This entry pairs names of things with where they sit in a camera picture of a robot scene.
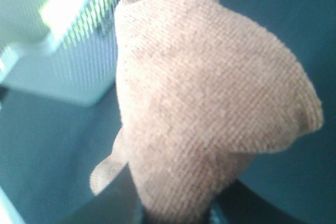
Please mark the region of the brown towel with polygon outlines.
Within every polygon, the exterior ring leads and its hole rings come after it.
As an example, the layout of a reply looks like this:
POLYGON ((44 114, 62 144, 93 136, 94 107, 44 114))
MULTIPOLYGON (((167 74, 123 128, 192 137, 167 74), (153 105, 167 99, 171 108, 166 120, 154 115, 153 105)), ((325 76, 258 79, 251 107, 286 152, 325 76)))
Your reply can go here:
POLYGON ((121 129, 95 195, 128 166, 149 223, 207 223, 257 154, 322 127, 296 56, 219 0, 121 0, 114 17, 121 129))

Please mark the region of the grey perforated laundry basket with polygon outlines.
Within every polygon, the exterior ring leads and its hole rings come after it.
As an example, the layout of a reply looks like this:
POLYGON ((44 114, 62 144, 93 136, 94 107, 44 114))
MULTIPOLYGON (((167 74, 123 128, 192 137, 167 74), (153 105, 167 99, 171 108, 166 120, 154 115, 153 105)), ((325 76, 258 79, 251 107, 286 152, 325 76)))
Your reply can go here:
POLYGON ((1 0, 1 86, 90 106, 114 83, 120 0, 1 0))

